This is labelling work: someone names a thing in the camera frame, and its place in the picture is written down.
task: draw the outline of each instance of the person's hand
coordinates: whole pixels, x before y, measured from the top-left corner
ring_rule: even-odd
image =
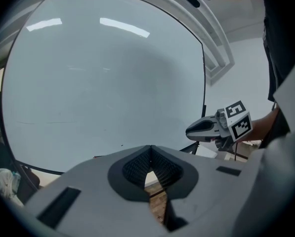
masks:
[[[247,136],[240,139],[238,142],[243,141],[252,141],[252,140],[263,140],[267,133],[270,131],[275,118],[278,114],[279,109],[274,109],[264,118],[254,120],[253,123],[253,130]]]

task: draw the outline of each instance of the whiteboard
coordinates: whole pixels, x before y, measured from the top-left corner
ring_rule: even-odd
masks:
[[[65,172],[141,146],[176,150],[201,117],[201,43],[142,0],[45,0],[5,69],[2,113],[16,160]]]

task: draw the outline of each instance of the wooden floor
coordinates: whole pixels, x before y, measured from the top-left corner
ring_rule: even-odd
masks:
[[[160,183],[145,188],[150,195],[150,207],[155,218],[162,224],[164,221],[167,194],[163,191]]]

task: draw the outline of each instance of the cable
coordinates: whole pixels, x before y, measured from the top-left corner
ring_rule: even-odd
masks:
[[[234,161],[236,161],[236,153],[237,153],[237,144],[238,144],[238,143],[236,143],[236,147],[235,147],[235,153],[234,153]]]

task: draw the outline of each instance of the person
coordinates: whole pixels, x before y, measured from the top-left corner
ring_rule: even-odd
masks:
[[[274,92],[295,64],[295,0],[263,0],[265,5],[264,48],[269,62],[268,100],[275,102]],[[265,148],[273,139],[289,132],[280,108],[253,121],[253,131],[241,141],[262,140]]]

